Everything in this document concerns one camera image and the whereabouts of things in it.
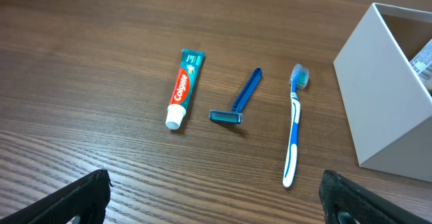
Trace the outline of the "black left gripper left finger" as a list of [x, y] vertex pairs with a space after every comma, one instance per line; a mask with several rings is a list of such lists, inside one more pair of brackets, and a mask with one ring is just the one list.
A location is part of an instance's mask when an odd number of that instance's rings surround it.
[[111, 197], [111, 180], [105, 169], [98, 169], [1, 219], [2, 223], [93, 224], [105, 220]]

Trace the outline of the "white lotion tube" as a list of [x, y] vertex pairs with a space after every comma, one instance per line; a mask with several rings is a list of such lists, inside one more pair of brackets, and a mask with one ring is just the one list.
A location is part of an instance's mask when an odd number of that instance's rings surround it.
[[410, 65], [426, 89], [431, 92], [432, 40], [430, 40], [410, 61]]

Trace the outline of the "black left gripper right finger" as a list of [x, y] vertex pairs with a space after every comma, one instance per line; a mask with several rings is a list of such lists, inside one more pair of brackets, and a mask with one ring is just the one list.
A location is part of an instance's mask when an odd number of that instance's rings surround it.
[[326, 224], [429, 224], [332, 170], [323, 172], [319, 198]]

